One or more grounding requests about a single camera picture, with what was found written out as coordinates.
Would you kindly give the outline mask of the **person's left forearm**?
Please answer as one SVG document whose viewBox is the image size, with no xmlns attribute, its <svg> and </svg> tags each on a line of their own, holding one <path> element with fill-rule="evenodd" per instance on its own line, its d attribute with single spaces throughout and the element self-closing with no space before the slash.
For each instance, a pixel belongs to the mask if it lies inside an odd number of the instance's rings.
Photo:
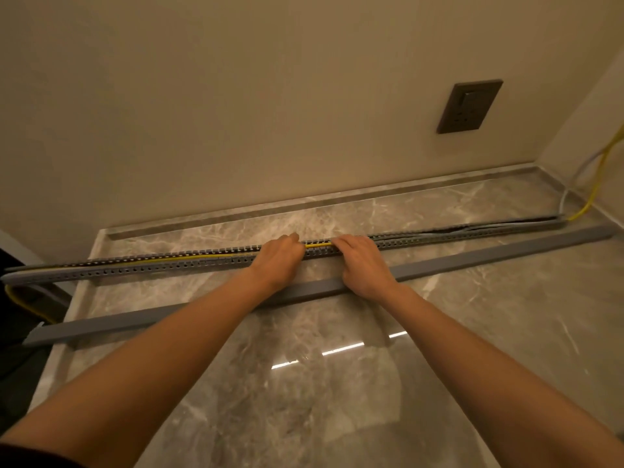
<svg viewBox="0 0 624 468">
<path fill-rule="evenodd" d="M 133 468 L 259 303 L 292 280 L 246 269 L 61 387 L 0 438 L 0 468 Z"/>
</svg>

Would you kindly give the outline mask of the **dark wall socket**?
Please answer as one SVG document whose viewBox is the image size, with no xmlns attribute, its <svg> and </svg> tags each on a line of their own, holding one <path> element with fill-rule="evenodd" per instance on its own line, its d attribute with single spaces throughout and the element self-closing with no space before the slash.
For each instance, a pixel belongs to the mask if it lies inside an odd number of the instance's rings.
<svg viewBox="0 0 624 468">
<path fill-rule="evenodd" d="M 436 133 L 442 135 L 478 130 L 502 86 L 501 79 L 456 83 Z"/>
</svg>

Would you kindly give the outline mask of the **person's left hand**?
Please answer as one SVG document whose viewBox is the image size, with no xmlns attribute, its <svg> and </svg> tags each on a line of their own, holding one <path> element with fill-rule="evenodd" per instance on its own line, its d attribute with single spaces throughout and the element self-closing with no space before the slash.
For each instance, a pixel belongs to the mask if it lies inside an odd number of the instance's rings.
<svg viewBox="0 0 624 468">
<path fill-rule="evenodd" d="M 294 279 L 300 262 L 287 262 L 280 256 L 280 237 L 261 246 L 248 268 L 248 274 L 269 294 L 284 289 Z"/>
</svg>

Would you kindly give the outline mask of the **person's right hand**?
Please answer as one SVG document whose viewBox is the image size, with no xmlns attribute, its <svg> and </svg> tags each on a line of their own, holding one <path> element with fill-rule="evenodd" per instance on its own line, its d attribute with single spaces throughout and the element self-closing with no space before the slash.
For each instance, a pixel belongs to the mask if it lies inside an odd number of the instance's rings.
<svg viewBox="0 0 624 468">
<path fill-rule="evenodd" d="M 343 282 L 356 295 L 385 305 L 401 292 L 401 285 L 392 275 L 379 251 L 379 259 L 349 261 L 344 258 Z"/>
</svg>

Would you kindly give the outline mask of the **person's right forearm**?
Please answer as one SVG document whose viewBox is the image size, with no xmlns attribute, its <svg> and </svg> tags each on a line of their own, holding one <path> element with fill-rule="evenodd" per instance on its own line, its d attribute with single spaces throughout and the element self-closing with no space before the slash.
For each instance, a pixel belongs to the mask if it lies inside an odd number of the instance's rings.
<svg viewBox="0 0 624 468">
<path fill-rule="evenodd" d="M 624 468 L 624 443 L 516 360 L 390 283 L 370 295 L 410 335 L 504 468 Z"/>
</svg>

